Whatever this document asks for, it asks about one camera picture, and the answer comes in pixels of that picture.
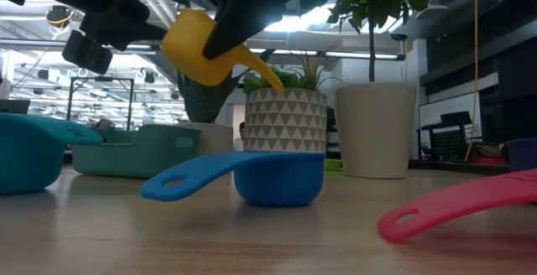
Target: wooden table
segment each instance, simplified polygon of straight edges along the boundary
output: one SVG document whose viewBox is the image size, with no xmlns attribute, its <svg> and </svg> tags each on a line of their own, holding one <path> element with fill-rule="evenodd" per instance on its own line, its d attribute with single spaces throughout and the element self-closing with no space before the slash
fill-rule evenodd
<svg viewBox="0 0 537 275">
<path fill-rule="evenodd" d="M 0 197 L 1 274 L 536 274 L 537 207 L 490 210 L 402 245 L 383 213 L 475 174 L 327 174 L 313 205 L 245 204 L 223 177 L 189 199 L 143 200 L 141 180 L 65 169 L 47 192 Z"/>
</svg>

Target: teal container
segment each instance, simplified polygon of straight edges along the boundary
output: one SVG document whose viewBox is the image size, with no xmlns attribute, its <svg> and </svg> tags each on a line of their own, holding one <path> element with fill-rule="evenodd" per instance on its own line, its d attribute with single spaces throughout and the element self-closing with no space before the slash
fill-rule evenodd
<svg viewBox="0 0 537 275">
<path fill-rule="evenodd" d="M 150 179 L 166 169 L 196 158 L 201 131 L 150 124 L 137 132 L 96 130 L 106 143 L 73 146 L 73 166 L 81 174 Z"/>
<path fill-rule="evenodd" d="M 58 179 L 66 144 L 101 142 L 77 123 L 0 113 L 0 195 L 41 191 Z"/>
</svg>

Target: purple container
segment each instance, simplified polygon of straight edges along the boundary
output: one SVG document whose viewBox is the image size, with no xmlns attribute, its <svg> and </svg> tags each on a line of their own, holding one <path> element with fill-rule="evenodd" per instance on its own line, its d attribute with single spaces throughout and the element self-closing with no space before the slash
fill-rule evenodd
<svg viewBox="0 0 537 275">
<path fill-rule="evenodd" d="M 507 142 L 511 172 L 537 169 L 537 138 Z"/>
</svg>

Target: black metal frame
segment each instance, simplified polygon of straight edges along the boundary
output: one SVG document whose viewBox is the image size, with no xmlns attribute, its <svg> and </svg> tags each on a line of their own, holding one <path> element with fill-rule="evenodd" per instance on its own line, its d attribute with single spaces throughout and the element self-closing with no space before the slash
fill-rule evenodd
<svg viewBox="0 0 537 275">
<path fill-rule="evenodd" d="M 82 84 L 77 86 L 75 88 L 75 81 L 77 80 L 83 80 Z M 88 82 L 89 80 L 94 80 L 96 82 L 112 82 L 112 81 L 128 81 L 131 83 L 131 89 L 129 92 L 129 98 L 128 98 L 128 116 L 127 116 L 127 131 L 131 130 L 131 118 L 133 116 L 133 96 L 134 96 L 134 79 L 133 78 L 112 78 L 112 77 L 105 77 L 105 76 L 98 76 L 98 77 L 71 77 L 70 78 L 70 87 L 69 87 L 69 103 L 67 104 L 67 121 L 70 121 L 70 110 L 73 105 L 73 94 L 75 91 L 77 91 L 79 88 L 81 88 L 84 83 Z"/>
</svg>

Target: green plastic bin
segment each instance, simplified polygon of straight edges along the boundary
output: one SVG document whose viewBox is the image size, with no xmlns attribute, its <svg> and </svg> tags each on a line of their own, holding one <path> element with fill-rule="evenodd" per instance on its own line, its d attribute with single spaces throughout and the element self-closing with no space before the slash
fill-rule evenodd
<svg viewBox="0 0 537 275">
<path fill-rule="evenodd" d="M 156 174 L 196 158 L 201 131 L 150 124 L 137 132 L 96 130 L 106 143 L 74 145 L 73 166 L 81 174 L 150 179 Z"/>
</svg>

